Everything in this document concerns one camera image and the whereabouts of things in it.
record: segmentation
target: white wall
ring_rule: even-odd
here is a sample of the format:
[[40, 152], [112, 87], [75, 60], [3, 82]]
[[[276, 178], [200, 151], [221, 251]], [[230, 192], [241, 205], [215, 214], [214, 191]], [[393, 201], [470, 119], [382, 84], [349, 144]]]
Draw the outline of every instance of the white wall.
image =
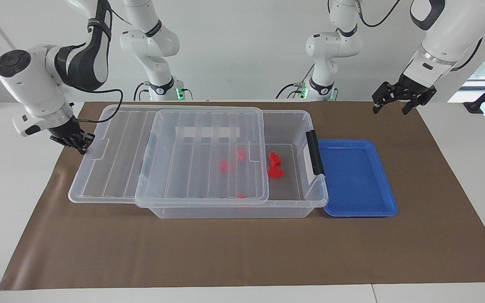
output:
[[[113, 8], [124, 15], [121, 1]], [[379, 21], [394, 0], [362, 4], [369, 23]], [[359, 31], [364, 49], [353, 58], [339, 59], [339, 100], [370, 100], [383, 81], [395, 82], [424, 32], [410, 20], [411, 1], [400, 2], [380, 27]], [[177, 33], [181, 51], [168, 58], [172, 72], [185, 82], [197, 99], [273, 98], [285, 84], [300, 81], [312, 60], [306, 55], [306, 39], [331, 31], [327, 1], [295, 0], [154, 0], [164, 25]], [[79, 44], [85, 40], [87, 21], [63, 0], [0, 0], [0, 28], [16, 48], [38, 43]], [[140, 65], [119, 46], [119, 33], [130, 29], [114, 21], [110, 49], [110, 75], [103, 89], [123, 88], [125, 100], [146, 75]], [[0, 54], [10, 50], [0, 38]], [[485, 59], [485, 39], [472, 63], [443, 78], [434, 101], [446, 101]], [[2, 92], [0, 101], [11, 101]], [[115, 100], [73, 92], [69, 100]]]

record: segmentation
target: transparent lid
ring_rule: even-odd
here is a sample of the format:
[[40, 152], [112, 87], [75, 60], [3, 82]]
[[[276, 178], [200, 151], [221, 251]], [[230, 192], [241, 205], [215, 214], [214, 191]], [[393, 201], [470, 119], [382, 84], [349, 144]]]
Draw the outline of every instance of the transparent lid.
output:
[[[100, 119], [109, 117], [115, 109], [116, 105], [107, 106]], [[183, 117], [182, 120], [177, 119], [177, 123], [182, 121], [183, 125], [175, 125], [175, 122], [167, 120], [177, 115]], [[154, 123], [155, 129], [165, 127], [168, 132], [170, 129], [172, 132], [165, 136], [152, 132]], [[202, 132], [200, 140], [196, 139], [198, 129]], [[177, 207], [179, 204], [206, 207], [214, 203], [255, 205], [264, 203], [268, 198], [263, 117], [259, 109], [122, 105], [113, 119], [97, 125], [94, 134], [96, 138], [84, 155], [69, 191], [69, 199], [75, 203], [134, 204], [137, 201], [139, 181], [142, 192], [140, 203], [151, 207], [162, 203], [169, 205], [162, 207]], [[158, 144], [160, 141], [155, 141], [157, 139], [161, 139], [163, 143]], [[168, 155], [170, 140], [173, 144], [171, 154]], [[186, 161], [184, 167], [181, 167], [182, 162], [173, 161], [184, 161], [185, 155], [194, 153], [194, 145], [196, 157], [200, 158], [190, 157], [190, 162]], [[233, 146], [235, 153], [230, 154]], [[210, 155], [202, 153], [204, 150], [210, 150]], [[242, 159], [243, 155], [246, 156], [246, 161], [239, 159]], [[158, 177], [157, 180], [151, 169], [153, 164], [160, 163], [159, 159], [165, 159], [170, 163], [166, 170], [167, 174]], [[204, 164], [198, 164], [202, 159], [218, 160], [218, 163], [208, 162], [208, 165], [216, 165], [216, 181], [210, 182], [211, 176], [215, 173], [212, 171], [213, 166], [205, 175]], [[203, 175], [196, 177], [197, 169], [202, 170]], [[176, 175], [187, 175], [187, 180], [184, 181], [185, 189], [179, 188], [184, 183], [177, 180]], [[203, 193], [204, 189], [201, 187], [205, 184], [204, 180], [207, 180], [207, 194]], [[150, 186], [157, 182], [164, 184], [164, 192], [160, 192], [159, 186]], [[217, 193], [209, 194], [210, 188], [217, 190]]]
[[143, 207], [258, 205], [267, 201], [263, 114], [251, 107], [163, 109], [145, 147]]

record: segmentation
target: plastic lid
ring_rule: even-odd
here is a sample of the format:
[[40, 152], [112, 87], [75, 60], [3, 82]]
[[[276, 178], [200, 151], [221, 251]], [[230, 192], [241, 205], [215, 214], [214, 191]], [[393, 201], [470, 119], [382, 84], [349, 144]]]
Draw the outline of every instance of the plastic lid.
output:
[[154, 119], [136, 190], [142, 207], [267, 201], [263, 114], [252, 107], [163, 109]]

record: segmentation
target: black handle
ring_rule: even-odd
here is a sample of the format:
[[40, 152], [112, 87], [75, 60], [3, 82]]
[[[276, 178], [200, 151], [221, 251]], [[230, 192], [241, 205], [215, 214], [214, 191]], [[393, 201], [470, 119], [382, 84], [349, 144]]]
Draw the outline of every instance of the black handle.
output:
[[323, 162], [321, 161], [321, 154], [319, 153], [319, 143], [317, 142], [317, 135], [315, 130], [306, 132], [306, 140], [308, 141], [308, 150], [310, 151], [310, 159], [312, 161], [312, 169], [314, 175], [325, 176], [325, 168], [323, 167]]

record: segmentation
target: transparent storage box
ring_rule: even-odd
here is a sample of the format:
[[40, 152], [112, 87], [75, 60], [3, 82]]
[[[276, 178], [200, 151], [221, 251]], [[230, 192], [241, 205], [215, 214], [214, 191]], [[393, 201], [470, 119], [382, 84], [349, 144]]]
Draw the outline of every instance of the transparent storage box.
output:
[[[108, 106], [101, 119], [114, 110]], [[69, 198], [133, 203], [160, 218], [304, 218], [328, 201], [325, 175], [314, 173], [318, 160], [310, 156], [312, 129], [304, 111], [123, 105], [97, 126]], [[239, 147], [246, 147], [245, 161]], [[282, 159], [278, 179], [264, 170], [271, 152]]]

